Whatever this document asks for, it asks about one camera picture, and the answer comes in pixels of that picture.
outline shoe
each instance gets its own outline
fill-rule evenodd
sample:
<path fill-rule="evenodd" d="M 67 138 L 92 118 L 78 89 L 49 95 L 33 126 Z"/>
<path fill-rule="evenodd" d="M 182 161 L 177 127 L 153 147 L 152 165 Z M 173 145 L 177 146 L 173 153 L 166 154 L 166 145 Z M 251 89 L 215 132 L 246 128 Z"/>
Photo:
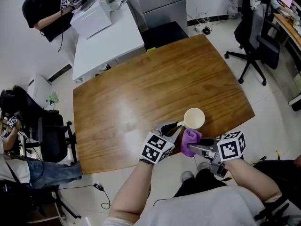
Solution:
<path fill-rule="evenodd" d="M 191 171 L 185 171 L 181 174 L 181 182 L 182 183 L 189 178 L 194 178 L 194 175 Z"/>
<path fill-rule="evenodd" d="M 208 162 L 201 162 L 199 165 L 198 165 L 198 171 L 201 171 L 203 169 L 210 169 L 210 165 Z"/>

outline trash bag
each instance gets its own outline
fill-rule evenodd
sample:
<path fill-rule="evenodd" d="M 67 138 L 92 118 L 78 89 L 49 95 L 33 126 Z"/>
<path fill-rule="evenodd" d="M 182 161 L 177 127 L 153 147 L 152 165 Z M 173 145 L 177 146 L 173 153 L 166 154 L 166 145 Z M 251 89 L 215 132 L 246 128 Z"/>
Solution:
<path fill-rule="evenodd" d="M 229 19 L 238 18 L 237 0 L 229 0 L 229 8 L 227 13 L 229 15 Z"/>

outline hand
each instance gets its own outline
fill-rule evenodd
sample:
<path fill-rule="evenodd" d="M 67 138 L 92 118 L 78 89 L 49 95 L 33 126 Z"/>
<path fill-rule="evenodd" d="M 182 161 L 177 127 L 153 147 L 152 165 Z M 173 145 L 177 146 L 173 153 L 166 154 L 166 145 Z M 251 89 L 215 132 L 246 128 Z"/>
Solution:
<path fill-rule="evenodd" d="M 301 155 L 296 158 L 296 160 L 293 162 L 293 164 L 296 167 L 301 167 Z"/>
<path fill-rule="evenodd" d="M 18 120 L 17 123 L 15 124 L 15 128 L 17 129 L 17 131 L 20 131 L 22 128 L 22 124 L 21 122 Z"/>

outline white wall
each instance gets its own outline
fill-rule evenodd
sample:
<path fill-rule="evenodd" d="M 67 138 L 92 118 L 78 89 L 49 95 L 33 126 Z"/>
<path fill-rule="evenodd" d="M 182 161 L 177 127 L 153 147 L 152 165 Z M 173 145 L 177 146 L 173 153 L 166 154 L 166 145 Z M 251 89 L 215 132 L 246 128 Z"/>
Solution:
<path fill-rule="evenodd" d="M 0 90 L 25 86 L 32 74 L 50 78 L 68 61 L 22 14 L 25 0 L 0 0 Z"/>
<path fill-rule="evenodd" d="M 206 17 L 202 12 L 207 13 L 209 17 L 225 15 L 228 10 L 228 1 L 229 0 L 186 0 L 187 14 L 194 19 Z"/>

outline white cup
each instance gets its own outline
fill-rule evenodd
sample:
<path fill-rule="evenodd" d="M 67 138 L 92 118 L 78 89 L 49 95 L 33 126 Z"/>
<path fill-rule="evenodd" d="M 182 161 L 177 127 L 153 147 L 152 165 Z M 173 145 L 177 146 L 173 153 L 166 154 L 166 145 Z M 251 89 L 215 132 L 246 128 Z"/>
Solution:
<path fill-rule="evenodd" d="M 184 121 L 179 122 L 177 126 L 184 126 L 186 129 L 198 130 L 205 123 L 205 115 L 198 108 L 189 109 L 184 115 Z"/>

